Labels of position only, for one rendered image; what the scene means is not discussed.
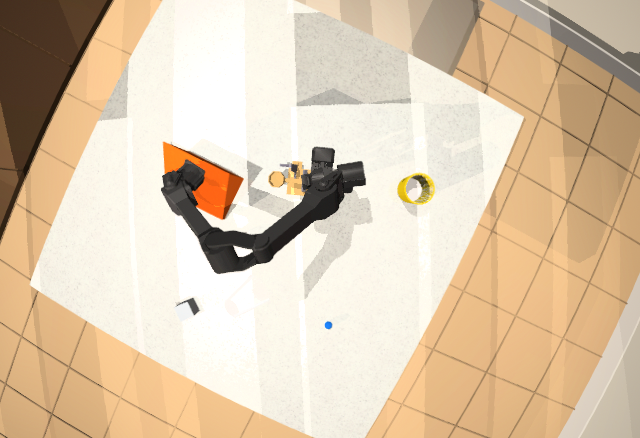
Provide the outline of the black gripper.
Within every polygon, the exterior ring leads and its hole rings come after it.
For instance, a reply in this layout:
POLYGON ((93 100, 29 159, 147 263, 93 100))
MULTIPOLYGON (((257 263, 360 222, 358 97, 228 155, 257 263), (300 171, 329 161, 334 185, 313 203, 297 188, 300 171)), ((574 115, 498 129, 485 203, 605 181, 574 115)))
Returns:
POLYGON ((335 150, 333 148, 314 146, 312 148, 311 172, 318 167, 325 167, 333 171, 334 157, 335 150))

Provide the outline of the yellow cup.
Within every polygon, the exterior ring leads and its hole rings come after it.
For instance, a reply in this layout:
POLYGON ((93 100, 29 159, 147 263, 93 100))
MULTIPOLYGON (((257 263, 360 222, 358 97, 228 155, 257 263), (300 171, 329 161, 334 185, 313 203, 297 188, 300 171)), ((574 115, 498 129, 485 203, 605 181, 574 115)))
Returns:
POLYGON ((402 179, 397 186, 399 198, 407 203, 425 204, 433 198, 434 184, 425 173, 414 173, 402 179))

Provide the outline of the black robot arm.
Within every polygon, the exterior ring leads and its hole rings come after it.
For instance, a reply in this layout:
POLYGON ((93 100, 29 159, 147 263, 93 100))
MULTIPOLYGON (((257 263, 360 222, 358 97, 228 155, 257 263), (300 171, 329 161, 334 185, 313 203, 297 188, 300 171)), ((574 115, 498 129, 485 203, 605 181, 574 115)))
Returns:
POLYGON ((303 190, 308 189, 302 201, 261 234, 222 230, 213 227, 196 208, 193 195, 204 182, 206 171, 188 159, 177 170, 162 176, 164 195, 171 211, 182 216, 198 238, 199 246, 216 274, 243 272, 256 264, 272 261, 289 242, 316 220, 324 220, 339 209, 344 193, 353 187, 365 186, 363 161, 339 164, 330 171, 318 167, 301 175, 303 190), (252 249, 238 257, 233 246, 252 249))

